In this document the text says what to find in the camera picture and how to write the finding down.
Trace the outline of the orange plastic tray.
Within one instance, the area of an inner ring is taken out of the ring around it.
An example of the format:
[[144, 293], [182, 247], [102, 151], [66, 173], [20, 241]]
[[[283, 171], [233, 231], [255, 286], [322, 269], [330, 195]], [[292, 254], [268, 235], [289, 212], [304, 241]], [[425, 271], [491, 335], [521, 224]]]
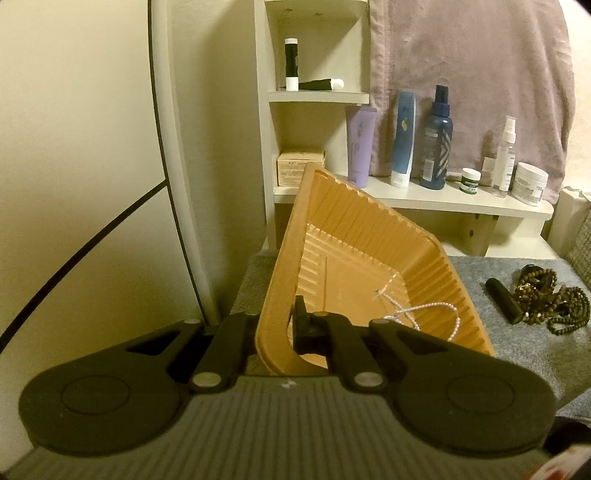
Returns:
[[439, 240], [405, 216], [327, 170], [304, 171], [256, 329], [256, 351], [270, 373], [324, 375], [318, 355], [294, 350], [291, 311], [342, 314], [356, 326], [409, 312], [401, 321], [477, 352], [492, 342]]

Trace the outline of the black cylindrical tube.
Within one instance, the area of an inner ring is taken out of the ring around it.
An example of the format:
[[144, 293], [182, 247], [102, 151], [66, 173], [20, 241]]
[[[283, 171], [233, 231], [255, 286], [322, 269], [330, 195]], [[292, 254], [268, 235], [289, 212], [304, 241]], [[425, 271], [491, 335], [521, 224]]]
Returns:
[[523, 320], [522, 309], [509, 290], [498, 279], [489, 278], [485, 282], [485, 288], [511, 325], [515, 325]]

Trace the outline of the black wrist watch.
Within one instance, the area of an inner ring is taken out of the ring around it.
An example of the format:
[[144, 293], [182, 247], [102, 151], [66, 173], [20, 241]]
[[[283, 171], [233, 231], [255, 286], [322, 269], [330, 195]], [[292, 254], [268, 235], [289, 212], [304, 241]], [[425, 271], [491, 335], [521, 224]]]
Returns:
[[535, 264], [528, 264], [525, 265], [519, 274], [519, 283], [529, 283], [531, 282], [534, 278], [537, 278], [539, 275], [542, 275], [544, 272], [544, 268], [540, 267], [538, 265]]

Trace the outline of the small cardboard box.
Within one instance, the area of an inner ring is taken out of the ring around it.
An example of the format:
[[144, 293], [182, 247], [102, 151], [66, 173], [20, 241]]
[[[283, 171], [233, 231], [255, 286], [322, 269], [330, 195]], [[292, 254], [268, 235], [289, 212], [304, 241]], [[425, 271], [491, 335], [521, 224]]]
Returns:
[[325, 149], [311, 148], [304, 150], [290, 149], [280, 153], [276, 160], [277, 185], [280, 187], [298, 187], [308, 164], [325, 166]]

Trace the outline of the lilac cosmetic tube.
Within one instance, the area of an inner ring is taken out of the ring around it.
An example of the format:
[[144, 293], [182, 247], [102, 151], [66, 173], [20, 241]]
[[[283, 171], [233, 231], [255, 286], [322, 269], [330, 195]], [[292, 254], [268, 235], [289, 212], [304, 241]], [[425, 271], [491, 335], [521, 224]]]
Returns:
[[358, 188], [366, 188], [369, 182], [376, 120], [374, 107], [346, 107], [348, 181]]

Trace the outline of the small green white jar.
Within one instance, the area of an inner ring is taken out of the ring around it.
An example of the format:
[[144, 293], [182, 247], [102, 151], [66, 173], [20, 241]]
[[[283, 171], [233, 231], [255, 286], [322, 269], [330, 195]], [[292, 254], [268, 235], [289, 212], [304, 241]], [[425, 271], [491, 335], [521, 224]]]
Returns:
[[460, 190], [469, 195], [476, 195], [481, 180], [481, 172], [472, 168], [462, 169]]

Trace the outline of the blue white cream tube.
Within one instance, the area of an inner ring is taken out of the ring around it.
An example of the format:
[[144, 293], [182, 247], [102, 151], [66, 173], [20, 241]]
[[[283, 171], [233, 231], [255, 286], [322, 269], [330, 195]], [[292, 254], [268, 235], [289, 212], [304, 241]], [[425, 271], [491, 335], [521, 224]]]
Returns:
[[392, 151], [391, 185], [407, 188], [414, 159], [417, 103], [415, 93], [400, 90], [397, 102], [396, 131]]

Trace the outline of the dark blue spray bottle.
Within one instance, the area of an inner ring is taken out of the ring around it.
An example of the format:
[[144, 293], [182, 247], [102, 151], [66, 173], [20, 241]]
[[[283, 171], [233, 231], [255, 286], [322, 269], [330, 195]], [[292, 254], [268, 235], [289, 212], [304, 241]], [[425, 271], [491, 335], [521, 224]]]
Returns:
[[430, 190], [442, 190], [446, 184], [453, 137], [450, 112], [449, 87], [437, 85], [423, 132], [421, 185]]

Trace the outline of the clear spray bottle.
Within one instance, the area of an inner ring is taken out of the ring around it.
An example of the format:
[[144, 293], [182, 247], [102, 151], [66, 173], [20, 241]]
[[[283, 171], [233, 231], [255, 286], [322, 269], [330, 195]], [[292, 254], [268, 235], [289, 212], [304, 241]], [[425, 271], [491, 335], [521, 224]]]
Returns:
[[516, 119], [512, 116], [507, 116], [502, 137], [498, 145], [493, 171], [493, 194], [498, 197], [505, 197], [509, 192], [516, 159], [515, 143]]

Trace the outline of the black white lying tube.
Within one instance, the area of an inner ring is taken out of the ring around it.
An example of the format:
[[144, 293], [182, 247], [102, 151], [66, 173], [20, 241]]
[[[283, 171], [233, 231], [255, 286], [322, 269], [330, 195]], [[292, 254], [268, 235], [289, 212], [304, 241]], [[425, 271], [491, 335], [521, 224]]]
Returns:
[[341, 91], [345, 88], [345, 82], [339, 78], [317, 79], [296, 83], [297, 78], [287, 77], [287, 84], [283, 86], [286, 91]]

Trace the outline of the black white lip balm stick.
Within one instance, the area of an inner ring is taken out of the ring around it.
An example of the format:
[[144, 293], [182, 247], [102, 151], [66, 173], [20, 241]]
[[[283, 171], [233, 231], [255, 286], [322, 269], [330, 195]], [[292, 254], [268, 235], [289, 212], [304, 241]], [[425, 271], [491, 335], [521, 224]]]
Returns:
[[298, 90], [298, 40], [294, 37], [284, 39], [284, 56], [286, 57], [286, 90]]

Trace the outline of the white cream jar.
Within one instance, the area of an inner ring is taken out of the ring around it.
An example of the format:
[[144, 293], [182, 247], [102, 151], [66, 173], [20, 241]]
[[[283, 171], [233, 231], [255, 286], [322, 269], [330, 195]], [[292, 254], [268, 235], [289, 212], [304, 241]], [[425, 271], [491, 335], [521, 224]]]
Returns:
[[519, 162], [513, 179], [513, 196], [527, 205], [540, 205], [548, 182], [548, 173], [532, 164]]

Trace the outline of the white bed headboard cushion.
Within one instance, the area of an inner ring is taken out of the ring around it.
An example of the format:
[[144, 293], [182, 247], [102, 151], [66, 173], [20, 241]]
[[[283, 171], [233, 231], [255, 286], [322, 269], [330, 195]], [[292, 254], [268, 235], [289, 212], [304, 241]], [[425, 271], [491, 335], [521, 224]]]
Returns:
[[559, 257], [564, 257], [572, 249], [589, 212], [589, 192], [569, 186], [561, 190], [547, 239]]

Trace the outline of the grey tweed pillow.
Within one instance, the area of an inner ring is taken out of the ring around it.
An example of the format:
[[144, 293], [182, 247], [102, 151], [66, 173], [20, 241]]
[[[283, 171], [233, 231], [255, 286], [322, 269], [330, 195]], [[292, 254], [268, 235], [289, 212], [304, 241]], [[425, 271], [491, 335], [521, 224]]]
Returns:
[[591, 250], [590, 250], [590, 218], [587, 218], [574, 241], [566, 258], [579, 277], [590, 284]]

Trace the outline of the cream corner shelf unit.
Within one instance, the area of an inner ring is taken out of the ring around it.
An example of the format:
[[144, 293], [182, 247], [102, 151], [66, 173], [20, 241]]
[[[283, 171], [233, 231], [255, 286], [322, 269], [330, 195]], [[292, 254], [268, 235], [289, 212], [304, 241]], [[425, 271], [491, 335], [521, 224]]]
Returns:
[[370, 156], [370, 5], [257, 1], [253, 5], [266, 245], [279, 247], [304, 168], [324, 167], [433, 232], [455, 256], [551, 259], [542, 230], [553, 207], [457, 186], [440, 191], [400, 172], [376, 177]]

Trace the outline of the mauve hanging towel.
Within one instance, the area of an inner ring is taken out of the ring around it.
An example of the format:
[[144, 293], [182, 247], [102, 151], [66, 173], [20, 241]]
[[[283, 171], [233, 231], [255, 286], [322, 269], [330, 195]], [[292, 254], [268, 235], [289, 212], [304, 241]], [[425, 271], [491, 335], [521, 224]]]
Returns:
[[396, 102], [414, 92], [424, 126], [437, 86], [454, 124], [448, 170], [478, 168], [516, 120], [517, 159], [548, 173], [556, 203], [575, 114], [568, 27], [557, 1], [372, 1], [370, 104], [377, 109], [370, 175], [391, 174]]

